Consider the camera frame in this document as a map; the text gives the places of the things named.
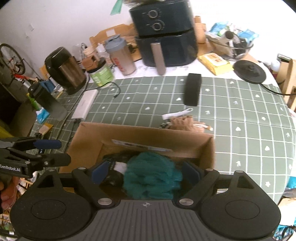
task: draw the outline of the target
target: human hand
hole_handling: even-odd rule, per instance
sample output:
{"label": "human hand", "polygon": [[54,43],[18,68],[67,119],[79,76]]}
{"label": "human hand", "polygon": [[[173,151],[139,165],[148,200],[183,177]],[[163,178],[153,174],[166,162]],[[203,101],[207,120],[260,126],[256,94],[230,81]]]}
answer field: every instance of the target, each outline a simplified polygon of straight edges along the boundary
{"label": "human hand", "polygon": [[1,207],[3,210],[8,209],[13,206],[17,199],[17,185],[19,184],[19,177],[12,177],[9,185],[4,189],[4,184],[0,181],[0,191],[1,191]]}

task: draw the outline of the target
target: metal bolt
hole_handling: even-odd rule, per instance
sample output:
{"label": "metal bolt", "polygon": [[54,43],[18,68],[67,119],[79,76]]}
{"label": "metal bolt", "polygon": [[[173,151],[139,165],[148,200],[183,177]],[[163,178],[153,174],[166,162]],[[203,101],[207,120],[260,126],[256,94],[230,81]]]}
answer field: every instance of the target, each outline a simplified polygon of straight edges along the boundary
{"label": "metal bolt", "polygon": [[103,205],[103,206],[107,206],[110,205],[112,203],[112,200],[110,198],[101,198],[98,200],[98,204]]}
{"label": "metal bolt", "polygon": [[182,198],[182,199],[180,199],[179,203],[180,203],[181,205],[184,205],[184,206],[190,206],[190,205],[192,205],[194,202],[193,202],[193,200],[191,200],[191,199],[189,199],[189,198]]}

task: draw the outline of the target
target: teal fluffy object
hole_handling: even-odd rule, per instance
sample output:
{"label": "teal fluffy object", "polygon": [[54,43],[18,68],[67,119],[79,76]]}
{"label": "teal fluffy object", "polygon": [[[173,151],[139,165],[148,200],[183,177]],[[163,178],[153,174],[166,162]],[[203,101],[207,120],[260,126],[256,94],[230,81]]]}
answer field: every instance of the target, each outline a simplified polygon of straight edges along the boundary
{"label": "teal fluffy object", "polygon": [[134,199],[172,199],[180,181],[182,173],[169,158],[142,152],[127,163],[123,187]]}

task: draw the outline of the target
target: checkered tablecloth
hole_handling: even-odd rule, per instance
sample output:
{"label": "checkered tablecloth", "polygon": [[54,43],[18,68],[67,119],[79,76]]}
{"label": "checkered tablecloth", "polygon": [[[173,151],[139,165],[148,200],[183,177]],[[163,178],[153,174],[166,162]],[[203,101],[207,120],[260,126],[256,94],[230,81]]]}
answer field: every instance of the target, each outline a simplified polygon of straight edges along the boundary
{"label": "checkered tablecloth", "polygon": [[[186,76],[142,77],[116,80],[117,87],[100,89],[86,121],[159,127],[161,115],[189,108],[183,105]],[[88,89],[95,87],[89,84]],[[269,88],[279,91],[272,85]],[[59,101],[70,110],[80,92],[62,94]],[[295,153],[295,128],[281,96],[241,80],[202,78],[199,105],[190,113],[213,127],[216,164],[224,174],[243,170],[278,202],[286,186]],[[56,138],[61,122],[49,118]],[[41,125],[35,123],[31,135]],[[73,121],[66,121],[59,139],[66,145]]]}

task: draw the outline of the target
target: bicycle wheel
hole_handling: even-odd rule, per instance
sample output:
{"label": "bicycle wheel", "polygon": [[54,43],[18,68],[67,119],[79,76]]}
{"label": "bicycle wheel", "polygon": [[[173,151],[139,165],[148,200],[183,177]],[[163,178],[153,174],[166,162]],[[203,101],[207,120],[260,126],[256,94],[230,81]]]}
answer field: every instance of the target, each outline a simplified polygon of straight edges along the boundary
{"label": "bicycle wheel", "polygon": [[4,64],[15,74],[24,74],[25,64],[18,52],[8,44],[0,45],[0,58]]}

